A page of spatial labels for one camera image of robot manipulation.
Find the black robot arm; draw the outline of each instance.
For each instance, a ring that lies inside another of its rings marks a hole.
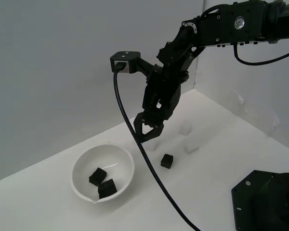
[[[141,142],[159,136],[177,106],[181,84],[188,80],[188,68],[207,46],[277,43],[289,39],[289,5],[282,0],[267,3],[250,0],[233,5],[217,5],[201,16],[182,22],[173,42],[159,50],[157,58],[163,67],[151,65],[135,51],[120,51],[110,58],[112,71],[119,62],[127,65],[122,72],[142,72],[147,86],[142,113],[134,121]],[[152,130],[143,134],[142,125]]]

